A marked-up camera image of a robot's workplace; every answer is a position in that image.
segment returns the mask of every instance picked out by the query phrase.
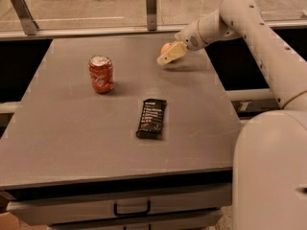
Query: black handle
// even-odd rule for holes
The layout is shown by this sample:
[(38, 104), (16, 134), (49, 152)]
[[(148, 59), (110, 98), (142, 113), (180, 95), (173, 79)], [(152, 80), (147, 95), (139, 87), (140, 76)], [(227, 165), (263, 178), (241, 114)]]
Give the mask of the black handle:
[(141, 212), (134, 212), (134, 213), (118, 213), (117, 210), (117, 203), (114, 204), (114, 215), (118, 218), (126, 218), (126, 217), (144, 217), (151, 211), (151, 202), (147, 201), (147, 209)]
[(152, 230), (152, 226), (150, 224), (148, 225), (148, 230)]

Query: metal post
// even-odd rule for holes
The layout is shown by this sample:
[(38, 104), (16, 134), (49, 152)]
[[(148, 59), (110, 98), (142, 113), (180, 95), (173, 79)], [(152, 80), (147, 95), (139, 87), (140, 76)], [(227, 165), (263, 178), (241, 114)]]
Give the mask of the metal post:
[(156, 30), (156, 0), (146, 0), (147, 29)]
[(39, 27), (33, 20), (25, 0), (11, 0), (26, 35), (35, 35)]

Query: red soda can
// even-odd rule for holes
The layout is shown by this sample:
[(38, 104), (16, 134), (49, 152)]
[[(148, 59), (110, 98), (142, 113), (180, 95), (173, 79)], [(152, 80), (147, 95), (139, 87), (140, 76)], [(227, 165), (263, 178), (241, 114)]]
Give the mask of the red soda can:
[(109, 57), (92, 57), (88, 62), (88, 69), (96, 92), (106, 93), (114, 88), (113, 64)]

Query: desk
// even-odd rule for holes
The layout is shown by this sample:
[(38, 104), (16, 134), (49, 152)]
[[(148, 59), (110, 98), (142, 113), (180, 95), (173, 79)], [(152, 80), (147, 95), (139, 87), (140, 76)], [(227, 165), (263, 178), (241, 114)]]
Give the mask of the desk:
[[(0, 190), (12, 201), (9, 211), (55, 229), (190, 218), (201, 221), (187, 228), (214, 224), (219, 207), (231, 204), (241, 126), (204, 50), (169, 68), (157, 65), (161, 45), (173, 37), (53, 41), (0, 141)], [(93, 55), (113, 61), (115, 89), (104, 95), (90, 84)], [(148, 98), (168, 102), (161, 140), (135, 136)], [(120, 203), (133, 206), (118, 211), (141, 214), (114, 216), (109, 209)]]

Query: black packet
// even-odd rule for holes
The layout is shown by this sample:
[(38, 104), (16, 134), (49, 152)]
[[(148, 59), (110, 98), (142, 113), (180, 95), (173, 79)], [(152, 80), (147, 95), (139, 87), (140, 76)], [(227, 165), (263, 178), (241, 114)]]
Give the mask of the black packet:
[(142, 116), (136, 131), (138, 138), (161, 138), (166, 104), (166, 101), (159, 99), (147, 99), (143, 102)]

